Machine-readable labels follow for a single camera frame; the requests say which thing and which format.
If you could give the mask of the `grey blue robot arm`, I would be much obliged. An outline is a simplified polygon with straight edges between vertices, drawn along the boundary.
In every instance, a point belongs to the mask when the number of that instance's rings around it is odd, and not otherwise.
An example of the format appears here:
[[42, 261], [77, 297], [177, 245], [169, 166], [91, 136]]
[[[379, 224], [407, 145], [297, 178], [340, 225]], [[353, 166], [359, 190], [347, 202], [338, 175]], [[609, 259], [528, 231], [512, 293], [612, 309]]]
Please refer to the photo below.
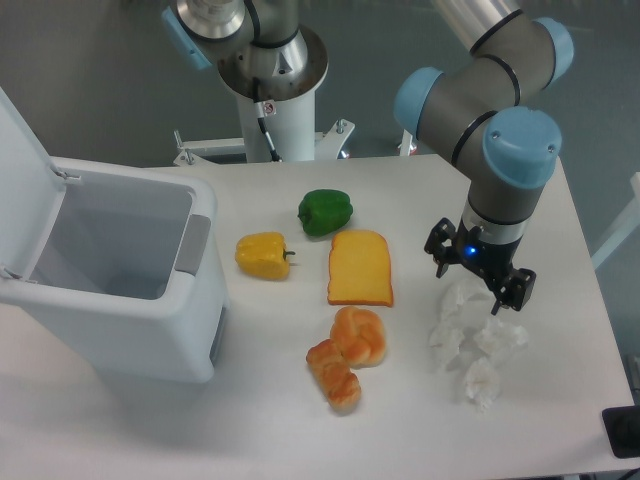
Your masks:
[[[495, 308], [520, 310], [536, 276], [512, 263], [524, 230], [551, 178], [562, 136], [526, 99], [560, 78], [573, 61], [566, 28], [532, 20], [515, 1], [439, 1], [437, 11], [472, 56], [453, 75], [412, 73], [394, 100], [402, 128], [470, 182], [461, 220], [439, 221], [425, 250], [440, 271], [459, 264], [481, 278]], [[288, 100], [313, 91], [327, 71], [326, 51], [299, 21], [294, 1], [173, 1], [163, 14], [173, 39], [191, 57], [214, 64], [246, 102], [246, 156], [254, 161], [309, 160], [315, 133], [297, 133]]]

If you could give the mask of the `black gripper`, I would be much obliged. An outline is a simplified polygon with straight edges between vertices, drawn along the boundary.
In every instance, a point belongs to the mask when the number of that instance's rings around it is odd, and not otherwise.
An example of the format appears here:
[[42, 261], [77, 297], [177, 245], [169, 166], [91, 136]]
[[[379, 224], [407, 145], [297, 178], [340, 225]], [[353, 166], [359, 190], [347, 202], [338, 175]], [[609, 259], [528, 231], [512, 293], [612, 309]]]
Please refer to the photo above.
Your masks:
[[449, 266], [457, 263], [480, 277], [495, 296], [491, 314], [497, 315], [501, 308], [520, 311], [533, 292], [536, 273], [525, 268], [515, 269], [512, 264], [520, 241], [487, 243], [463, 224], [457, 230], [448, 218], [442, 218], [432, 228], [424, 251], [437, 265], [437, 278], [442, 278]]

